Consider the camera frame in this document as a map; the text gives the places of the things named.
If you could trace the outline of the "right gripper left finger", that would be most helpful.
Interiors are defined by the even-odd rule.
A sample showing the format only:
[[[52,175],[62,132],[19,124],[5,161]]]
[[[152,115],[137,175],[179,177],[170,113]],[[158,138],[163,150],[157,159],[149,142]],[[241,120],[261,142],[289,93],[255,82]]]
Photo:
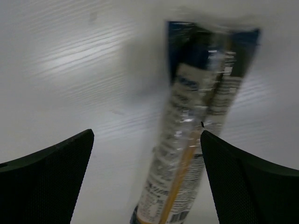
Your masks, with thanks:
[[[1,163],[2,224],[69,224],[94,143],[92,129]]]

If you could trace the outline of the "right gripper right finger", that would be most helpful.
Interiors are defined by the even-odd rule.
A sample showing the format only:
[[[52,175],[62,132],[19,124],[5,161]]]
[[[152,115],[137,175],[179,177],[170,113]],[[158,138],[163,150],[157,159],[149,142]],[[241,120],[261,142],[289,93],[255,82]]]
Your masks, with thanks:
[[[200,137],[221,224],[297,224],[299,172],[230,145],[209,131]]]

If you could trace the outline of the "pasta bag label side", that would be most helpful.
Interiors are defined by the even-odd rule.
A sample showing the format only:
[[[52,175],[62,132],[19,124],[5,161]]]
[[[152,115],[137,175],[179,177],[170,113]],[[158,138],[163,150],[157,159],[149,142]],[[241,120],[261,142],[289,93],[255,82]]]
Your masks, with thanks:
[[[219,134],[252,63],[261,30],[167,23],[171,94],[132,224],[182,224],[205,169],[200,136]]]

